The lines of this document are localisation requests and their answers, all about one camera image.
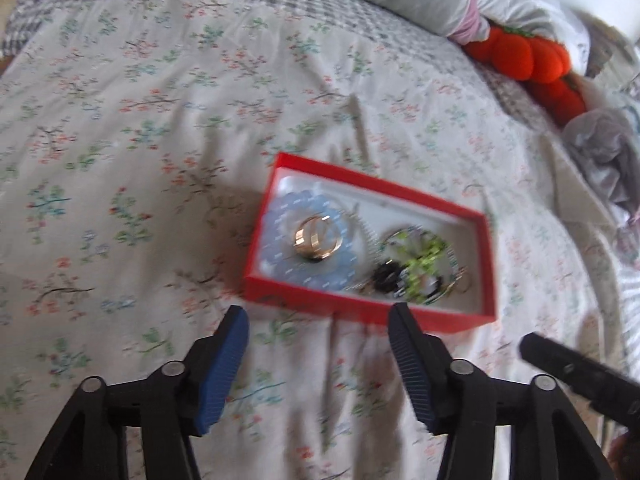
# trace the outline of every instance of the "orange plush toy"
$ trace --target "orange plush toy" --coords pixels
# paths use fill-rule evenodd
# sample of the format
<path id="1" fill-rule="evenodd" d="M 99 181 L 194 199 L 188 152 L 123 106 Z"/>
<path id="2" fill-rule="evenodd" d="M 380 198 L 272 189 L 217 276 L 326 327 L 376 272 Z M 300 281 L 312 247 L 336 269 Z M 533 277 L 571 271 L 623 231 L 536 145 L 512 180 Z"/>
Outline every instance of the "orange plush toy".
<path id="1" fill-rule="evenodd" d="M 463 49 L 473 59 L 490 63 L 501 74 L 522 81 L 560 127 L 585 113 L 580 94 L 562 79 L 571 70 L 564 46 L 520 30 L 492 25 L 486 41 L 467 43 Z"/>

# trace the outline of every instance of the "pink fabric trim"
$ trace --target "pink fabric trim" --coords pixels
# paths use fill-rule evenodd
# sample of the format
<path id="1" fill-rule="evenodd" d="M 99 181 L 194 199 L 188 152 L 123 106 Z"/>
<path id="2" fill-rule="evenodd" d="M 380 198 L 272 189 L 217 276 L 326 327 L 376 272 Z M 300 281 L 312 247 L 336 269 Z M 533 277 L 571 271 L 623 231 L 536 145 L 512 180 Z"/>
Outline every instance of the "pink fabric trim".
<path id="1" fill-rule="evenodd" d="M 453 34 L 449 36 L 449 39 L 461 45 L 467 44 L 469 41 L 475 41 L 481 20 L 478 0 L 469 0 L 464 18 L 462 18 Z"/>

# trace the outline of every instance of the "blue gripper pad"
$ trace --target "blue gripper pad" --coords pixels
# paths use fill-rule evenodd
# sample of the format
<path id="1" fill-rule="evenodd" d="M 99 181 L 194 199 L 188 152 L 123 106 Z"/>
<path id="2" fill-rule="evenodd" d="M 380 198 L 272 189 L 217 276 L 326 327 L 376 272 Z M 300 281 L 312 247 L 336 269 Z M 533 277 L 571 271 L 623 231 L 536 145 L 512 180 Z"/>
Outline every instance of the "blue gripper pad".
<path id="1" fill-rule="evenodd" d="M 402 315 L 400 308 L 406 309 L 410 318 Z M 431 432 L 436 425 L 436 415 L 431 405 L 431 382 L 422 364 L 420 353 L 416 347 L 416 338 L 422 336 L 406 304 L 396 304 L 389 311 L 388 334 L 391 349 L 400 368 L 402 382 L 414 407 L 415 417 L 425 424 Z"/>
<path id="2" fill-rule="evenodd" d="M 193 419 L 194 427 L 201 435 L 220 420 L 231 383 L 240 367 L 249 339 L 249 318 L 245 310 L 236 305 L 229 307 L 212 339 L 217 352 L 200 380 L 200 403 Z"/>

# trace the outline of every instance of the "box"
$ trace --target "box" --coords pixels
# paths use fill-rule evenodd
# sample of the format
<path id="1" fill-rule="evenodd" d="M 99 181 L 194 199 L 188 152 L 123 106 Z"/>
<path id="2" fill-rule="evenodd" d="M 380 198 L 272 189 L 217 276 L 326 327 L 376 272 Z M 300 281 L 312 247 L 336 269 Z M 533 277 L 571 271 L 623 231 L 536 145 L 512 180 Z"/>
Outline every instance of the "box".
<path id="1" fill-rule="evenodd" d="M 470 277 L 469 290 L 453 291 L 428 306 L 410 303 L 425 332 L 452 333 L 496 319 L 494 266 L 485 216 L 436 196 L 340 166 L 288 153 L 278 154 L 260 208 L 244 270 L 244 298 L 320 316 L 386 325 L 393 298 L 377 299 L 355 291 L 325 292 L 270 278 L 260 260 L 262 218 L 276 196 L 312 189 L 358 208 L 378 236 L 409 225 L 441 235 L 453 247 Z"/>

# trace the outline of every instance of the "floral bed sheet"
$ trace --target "floral bed sheet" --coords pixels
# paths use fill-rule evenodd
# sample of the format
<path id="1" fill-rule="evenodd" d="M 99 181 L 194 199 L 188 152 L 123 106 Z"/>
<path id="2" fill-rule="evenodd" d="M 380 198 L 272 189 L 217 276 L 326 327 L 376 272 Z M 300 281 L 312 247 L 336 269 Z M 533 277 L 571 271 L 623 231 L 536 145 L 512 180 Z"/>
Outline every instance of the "floral bed sheet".
<path id="1" fill-rule="evenodd" d="M 24 477 L 82 378 L 144 377 L 233 303 L 250 344 L 193 440 L 203 478 L 435 478 L 443 441 L 415 420 L 383 328 L 240 296 L 280 151 L 485 212 L 500 320 L 444 336 L 453 355 L 529 381 L 517 345 L 538 330 L 620 365 L 595 200 L 545 121 L 507 116 L 457 47 L 430 51 L 245 0 L 53 13 L 0 78 L 0 478 Z M 508 452 L 501 432 L 496 478 Z"/>

